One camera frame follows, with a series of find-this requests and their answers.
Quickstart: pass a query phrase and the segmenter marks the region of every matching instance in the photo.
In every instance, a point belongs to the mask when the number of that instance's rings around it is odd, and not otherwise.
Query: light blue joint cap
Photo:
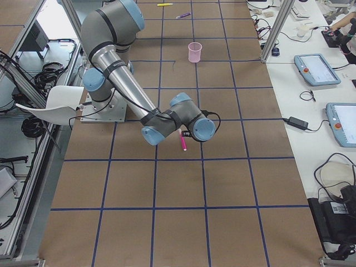
[[[120,2],[136,22],[140,31],[142,31],[145,28],[145,20],[138,5],[133,0],[120,0]]]
[[[208,118],[200,118],[194,123],[194,136],[200,141],[207,141],[214,136],[215,124]]]
[[[186,93],[179,93],[173,99],[171,102],[169,102],[169,105],[172,107],[180,102],[186,101],[186,100],[192,100]]]
[[[95,68],[91,68],[83,75],[83,84],[85,86],[85,89],[89,92],[95,92],[104,84],[104,82],[104,76]]]
[[[142,128],[141,132],[145,140],[152,146],[157,145],[165,139],[165,137],[160,132],[150,126],[145,126]]]

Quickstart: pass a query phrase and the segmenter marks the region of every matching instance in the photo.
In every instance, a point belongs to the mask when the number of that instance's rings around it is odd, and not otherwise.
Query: yellow marker
[[[158,7],[168,7],[173,6],[173,3],[164,3],[164,4],[157,4]]]

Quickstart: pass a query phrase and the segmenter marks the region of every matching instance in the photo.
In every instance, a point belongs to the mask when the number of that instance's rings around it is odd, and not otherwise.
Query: robotic arm
[[[157,145],[181,125],[187,127],[196,141],[211,139],[215,134],[214,123],[187,94],[178,94],[171,100],[170,109],[160,112],[128,70],[127,52],[136,33],[144,27],[141,11],[133,0],[116,0],[85,18],[81,28],[83,49],[92,65],[103,70],[104,78],[111,82],[140,119],[144,125],[141,132],[149,144]],[[84,85],[90,87],[88,91],[93,101],[109,101],[111,90],[107,82],[93,83],[85,78]]]

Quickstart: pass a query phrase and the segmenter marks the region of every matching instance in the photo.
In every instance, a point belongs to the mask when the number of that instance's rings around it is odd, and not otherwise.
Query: electronic device
[[[333,31],[330,30],[322,31],[322,35],[325,39],[325,42],[328,44],[328,47],[331,48],[339,47],[339,42]]]
[[[294,17],[295,20],[297,21],[302,21],[304,19],[309,19],[310,14],[308,11],[305,9],[305,7],[299,2],[295,1],[291,10],[290,10],[291,15]]]
[[[33,51],[40,52],[43,51],[48,43],[48,37],[39,25],[38,21],[35,21],[32,25],[28,35],[26,36],[23,44],[21,45],[19,51]]]
[[[273,57],[279,56],[280,55],[279,48],[278,47],[273,47],[271,53],[272,53]]]
[[[333,260],[345,260],[355,254],[356,224],[345,204],[334,201],[319,203],[317,198],[308,199],[308,204],[327,256]],[[327,252],[324,242],[340,246],[335,252]]]
[[[306,121],[302,121],[295,117],[283,118],[283,121],[288,125],[301,129],[303,131],[308,129],[308,123]]]
[[[340,78],[322,54],[296,55],[294,63],[302,77],[312,86],[341,83]]]
[[[328,103],[326,112],[340,146],[356,147],[356,103]]]
[[[345,201],[348,213],[353,217],[356,216],[356,186],[348,185],[341,189],[341,194]]]

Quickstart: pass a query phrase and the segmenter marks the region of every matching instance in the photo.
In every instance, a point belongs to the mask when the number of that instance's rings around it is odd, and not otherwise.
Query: grid line
[[[144,87],[144,89],[157,89],[157,87]],[[161,89],[165,89],[165,90],[170,90],[170,89],[172,89],[172,90],[174,90],[174,89],[185,90],[185,89],[194,89],[194,88],[192,88],[192,87],[161,87]],[[207,90],[207,89],[208,90],[209,89],[273,89],[273,86],[200,87],[200,89],[205,89],[205,90]]]
[[[113,145],[114,145],[114,142],[115,142],[116,127],[117,127],[117,122],[115,122],[115,125],[114,125],[114,128],[113,128],[113,133],[112,133],[111,147],[110,147],[110,153],[109,153],[109,159],[108,159],[108,163],[107,163],[107,171],[106,171],[106,177],[105,177],[105,185],[104,185],[104,190],[103,190],[103,194],[102,194],[99,222],[98,222],[98,228],[97,228],[97,231],[96,231],[95,244],[94,244],[94,250],[93,250],[93,257],[92,257],[92,262],[91,262],[91,266],[92,267],[94,267],[94,265],[95,265],[95,258],[96,258],[96,252],[97,252],[99,235],[100,235],[100,228],[101,228],[102,213],[103,213],[103,208],[104,208],[104,204],[105,204],[105,195],[106,195],[108,177],[109,177],[109,173],[110,173],[110,164],[111,164],[111,160],[110,159],[112,157]]]
[[[246,1],[220,1],[221,3],[246,3]],[[157,1],[157,2],[140,2],[140,1],[136,1],[136,3],[138,4],[157,4],[157,3],[161,3],[161,1]],[[172,2],[170,1],[170,3],[176,3],[176,4],[189,4],[190,2]],[[194,2],[195,4],[201,4],[201,3],[205,3],[205,4],[211,4],[211,3],[218,3],[218,1],[213,2],[213,1],[198,1],[198,2]]]
[[[219,160],[285,160],[295,159],[294,156],[286,157],[221,157],[221,158],[204,158],[205,161]],[[108,161],[108,159],[73,159],[65,162],[85,162],[85,161]],[[111,159],[110,161],[201,161],[201,159]]]
[[[224,20],[229,20],[229,19],[232,20],[232,21],[248,21],[251,18],[225,18]],[[147,18],[145,20],[146,21],[175,21],[176,18],[163,18],[163,19],[160,19],[160,18]],[[194,20],[195,21],[207,21],[207,20],[219,21],[219,20],[221,20],[221,18],[194,18]]]
[[[251,62],[251,61],[260,61],[260,59],[255,60],[201,60],[200,62]],[[131,62],[176,62],[175,60],[131,60]]]
[[[234,87],[236,88],[234,69],[233,69],[233,64],[231,63],[231,54],[230,54],[228,39],[226,38],[226,29],[225,29],[225,23],[224,23],[224,20],[223,20],[223,12],[221,10],[220,0],[219,0],[219,9],[220,9],[220,15],[221,15],[221,20],[222,20],[222,28],[224,30],[225,41],[226,41],[226,45],[228,47],[228,56],[229,56],[229,60],[230,60],[231,73],[232,73],[232,76],[233,76],[233,83],[234,83]],[[240,115],[240,118],[243,118],[241,107],[240,107],[239,94],[238,94],[238,91],[236,89],[235,89],[235,93],[236,93],[236,98],[237,98],[237,101],[238,101],[239,115]],[[249,164],[249,169],[250,169],[251,182],[252,182],[252,187],[253,187],[253,192],[254,192],[254,197],[255,197],[255,202],[256,202],[256,210],[257,210],[257,215],[258,215],[258,220],[259,220],[259,225],[260,225],[261,238],[262,238],[262,242],[263,242],[265,258],[266,258],[267,266],[270,267],[268,251],[267,251],[267,247],[266,247],[266,240],[265,240],[264,230],[263,230],[263,225],[262,225],[262,220],[261,220],[261,214],[260,214],[260,210],[259,210],[259,207],[258,207],[258,198],[257,198],[257,193],[256,193],[256,187],[255,187],[255,182],[254,182],[254,177],[253,177],[253,171],[252,171],[252,166],[251,166],[251,161],[250,161],[249,149],[248,149],[248,145],[247,145],[247,139],[246,139],[246,133],[245,133],[243,120],[241,120],[241,129],[242,129],[242,132],[243,132],[243,139],[244,139],[244,142],[245,142],[246,154],[247,154],[247,157],[248,157],[248,164]]]
[[[190,1],[191,8],[191,25],[192,25],[192,34],[193,34],[193,42],[196,41],[195,32],[194,32],[194,11],[193,11],[193,2]],[[200,94],[199,94],[199,73],[197,64],[195,65],[195,85],[196,85],[196,94],[197,94],[197,106],[200,108]],[[210,252],[210,239],[209,239],[209,219],[207,214],[207,202],[206,202],[206,185],[205,185],[205,173],[204,173],[204,152],[202,148],[202,143],[200,143],[200,156],[201,156],[201,171],[202,171],[202,190],[204,196],[204,219],[205,219],[205,235],[206,235],[206,252],[207,252],[207,263],[209,267],[211,267],[211,252]]]
[[[87,210],[240,210],[240,209],[285,209],[309,208],[309,205],[261,205],[261,206],[204,206],[204,207],[56,207],[51,211],[87,211]]]
[[[160,40],[161,38],[137,38],[137,40]],[[164,37],[164,40],[186,40],[186,39],[192,39],[192,38],[177,38],[177,37]],[[195,39],[258,39],[257,37],[195,37]]]
[[[161,24],[161,44],[160,44],[160,73],[159,73],[159,84],[158,84],[158,103],[160,106],[161,100],[161,83],[162,83],[162,50],[163,50],[163,30],[164,30],[164,19],[165,9],[162,9],[162,24]],[[150,255],[150,267],[154,265],[154,247],[155,247],[155,218],[156,218],[156,186],[157,186],[157,158],[158,158],[158,146],[155,147],[155,172],[154,172],[154,192],[153,192],[153,209],[152,209],[152,230],[151,230],[151,255]]]

